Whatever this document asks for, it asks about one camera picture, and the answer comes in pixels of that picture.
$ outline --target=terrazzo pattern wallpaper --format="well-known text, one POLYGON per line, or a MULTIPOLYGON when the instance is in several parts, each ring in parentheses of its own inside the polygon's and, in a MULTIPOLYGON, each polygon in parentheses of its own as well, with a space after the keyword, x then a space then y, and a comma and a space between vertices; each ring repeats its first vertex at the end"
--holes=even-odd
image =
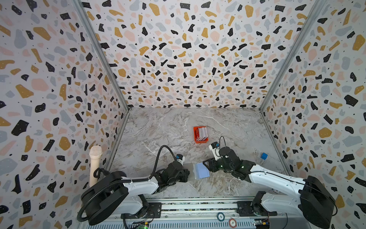
POLYGON ((331 228, 365 228, 366 5, 328 1, 264 115, 296 176, 336 199, 331 228))
POLYGON ((0 2, 0 228, 73 228, 122 107, 67 0, 0 2))
POLYGON ((82 0, 129 107, 258 107, 311 0, 82 0))

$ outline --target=marble surface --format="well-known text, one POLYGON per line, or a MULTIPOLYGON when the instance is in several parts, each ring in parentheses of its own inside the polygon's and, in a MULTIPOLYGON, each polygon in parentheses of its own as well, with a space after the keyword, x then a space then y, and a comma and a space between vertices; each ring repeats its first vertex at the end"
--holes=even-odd
MULTIPOLYGON (((226 145, 240 159, 257 161, 261 152, 268 154, 262 164, 270 170, 284 173, 284 168, 270 140, 266 128, 254 109, 213 108, 133 108, 123 132, 111 171, 124 171, 129 177, 150 175, 157 152, 167 145, 174 154, 186 157, 184 163, 198 163, 212 158, 209 144, 224 136, 226 145), (209 141, 196 144, 194 126, 207 126, 209 141)), ((160 154, 157 170, 172 162, 167 149, 160 154)), ((269 187, 241 181, 222 171, 210 177, 177 183, 165 191, 146 197, 220 197, 255 196, 269 187)))

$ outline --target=cable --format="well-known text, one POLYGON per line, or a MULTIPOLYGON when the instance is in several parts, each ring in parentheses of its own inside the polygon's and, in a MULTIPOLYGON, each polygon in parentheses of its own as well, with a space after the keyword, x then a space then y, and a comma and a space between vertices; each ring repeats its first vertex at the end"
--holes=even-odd
MULTIPOLYGON (((268 173, 268 174, 271 174, 271 175, 274 175, 274 176, 277 176, 277 177, 281 177, 281 176, 279 176, 279 175, 276 175, 276 174, 273 174, 273 173, 269 173, 269 172, 266 172, 266 171, 253 171, 252 173, 268 173)), ((304 185, 304 186, 307 186, 307 187, 309 187, 309 188, 312 188, 312 189, 314 189, 314 190, 316 190, 317 192, 319 192, 320 194, 323 194, 321 191, 319 191, 319 190, 317 190, 317 189, 315 189, 315 188, 313 188, 313 187, 311 187, 311 186, 309 186, 309 185, 307 185, 307 184, 302 184, 302 183, 300 183, 300 182, 297 182, 297 181, 292 181, 292 180, 290 180, 290 179, 287 179, 287 178, 284 178, 284 177, 281 177, 282 179, 285 179, 285 180, 288 180, 288 181, 290 181, 290 182, 295 182, 295 183, 297 183, 297 184, 301 184, 301 185, 304 185)), ((332 216, 335 216, 337 213, 338 213, 338 208, 337 208, 337 206, 336 206, 336 203, 331 199, 331 198, 329 198, 328 196, 326 196, 326 195, 324 195, 326 198, 328 198, 331 202, 332 202, 332 204, 336 207, 336 213, 334 213, 334 215, 332 215, 332 216)))
POLYGON ((287 213, 286 213, 286 224, 282 229, 285 229, 285 227, 287 226, 287 223, 288 223, 288 216, 287 216, 287 213))

